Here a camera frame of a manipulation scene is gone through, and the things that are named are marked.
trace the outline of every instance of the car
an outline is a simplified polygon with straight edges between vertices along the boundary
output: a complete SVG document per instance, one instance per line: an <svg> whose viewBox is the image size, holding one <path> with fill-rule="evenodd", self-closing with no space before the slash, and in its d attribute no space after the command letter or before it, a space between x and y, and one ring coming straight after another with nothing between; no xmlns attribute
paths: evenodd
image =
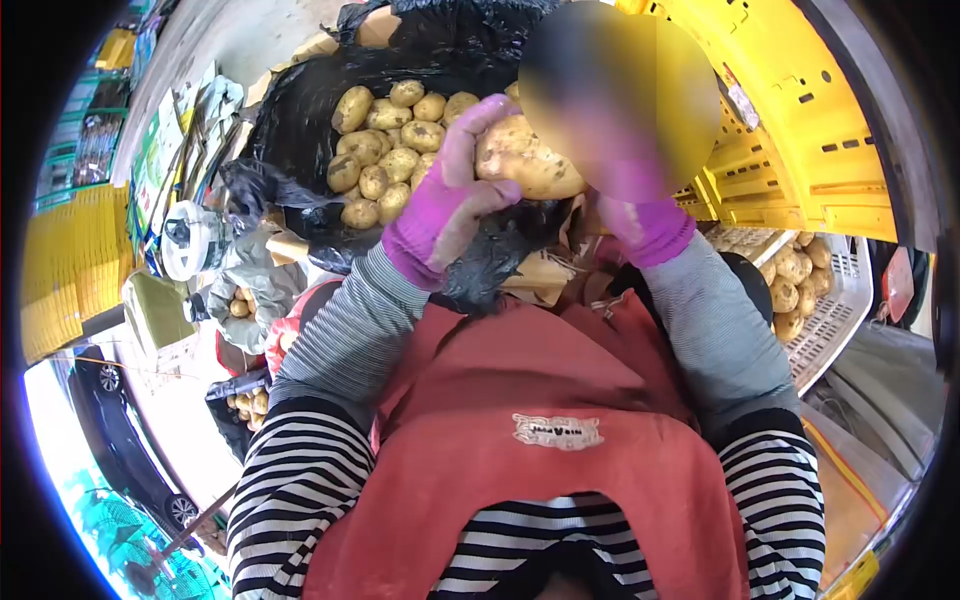
<svg viewBox="0 0 960 600"><path fill-rule="evenodd" d="M105 361L99 346L78 348L68 391L90 451L110 487L171 537L182 531L198 515L197 505L174 491L161 471L163 466L130 402L122 369ZM190 542L188 547L200 547L195 540Z"/></svg>

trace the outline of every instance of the red bag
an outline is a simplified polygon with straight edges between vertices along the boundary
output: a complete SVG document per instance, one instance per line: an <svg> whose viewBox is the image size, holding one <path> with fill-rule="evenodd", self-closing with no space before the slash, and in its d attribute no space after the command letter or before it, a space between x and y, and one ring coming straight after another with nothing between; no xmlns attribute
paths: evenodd
<svg viewBox="0 0 960 600"><path fill-rule="evenodd" d="M343 281L344 280L342 277L328 279L327 281L324 281L323 283L315 285L309 290L306 290L297 299L297 303L294 304L293 310L290 311L290 314L283 319L277 319L274 321L274 324L270 326L270 332L267 334L267 341L263 346L264 353L267 355L267 369L270 370L271 377L276 377L276 374L280 371L280 363L283 362L283 357L287 355L286 350L280 347L280 338L284 333L300 335L300 315L303 314L303 308L308 302L310 302L310 299L313 298L313 295L327 285L336 284L336 286L333 288L336 289L337 287L340 287Z"/></svg>

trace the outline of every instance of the yellow plastic crate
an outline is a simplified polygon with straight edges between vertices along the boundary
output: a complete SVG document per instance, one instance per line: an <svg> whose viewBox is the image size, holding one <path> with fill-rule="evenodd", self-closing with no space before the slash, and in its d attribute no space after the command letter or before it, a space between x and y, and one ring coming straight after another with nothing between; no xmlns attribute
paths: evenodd
<svg viewBox="0 0 960 600"><path fill-rule="evenodd" d="M826 44L790 0L617 0L697 39L727 89L759 116L751 129L720 95L717 144L675 195L697 219L897 241L874 138Z"/></svg>
<svg viewBox="0 0 960 600"><path fill-rule="evenodd" d="M121 302L133 268L127 188L79 192L27 226L20 316L29 363L83 335L83 322Z"/></svg>

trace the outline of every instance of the purple glove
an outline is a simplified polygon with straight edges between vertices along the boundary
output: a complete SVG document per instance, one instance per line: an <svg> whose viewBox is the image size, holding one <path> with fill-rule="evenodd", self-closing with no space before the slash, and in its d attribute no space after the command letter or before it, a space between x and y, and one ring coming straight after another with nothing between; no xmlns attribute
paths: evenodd
<svg viewBox="0 0 960 600"><path fill-rule="evenodd" d="M623 243L627 258L640 269L683 252L697 229L694 218L672 198L628 204L599 195L597 209L607 229Z"/></svg>
<svg viewBox="0 0 960 600"><path fill-rule="evenodd" d="M437 159L403 213L384 229L381 240L390 262L421 290L443 288L446 268L467 249L481 217L520 201L516 181L473 178L476 136L519 113L503 94L468 108L447 130Z"/></svg>

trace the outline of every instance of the car wheel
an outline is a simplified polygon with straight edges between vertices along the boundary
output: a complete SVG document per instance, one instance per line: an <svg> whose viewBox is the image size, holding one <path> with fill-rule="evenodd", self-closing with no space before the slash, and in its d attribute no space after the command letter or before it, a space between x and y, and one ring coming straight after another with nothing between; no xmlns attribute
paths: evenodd
<svg viewBox="0 0 960 600"><path fill-rule="evenodd" d="M193 500L182 493L175 493L167 498L167 501L163 503L163 508L166 510L170 522L178 523L180 527L186 527L191 518L200 514Z"/></svg>
<svg viewBox="0 0 960 600"><path fill-rule="evenodd" d="M120 389L120 371L114 365L104 365L100 368L100 387L105 392L116 392Z"/></svg>

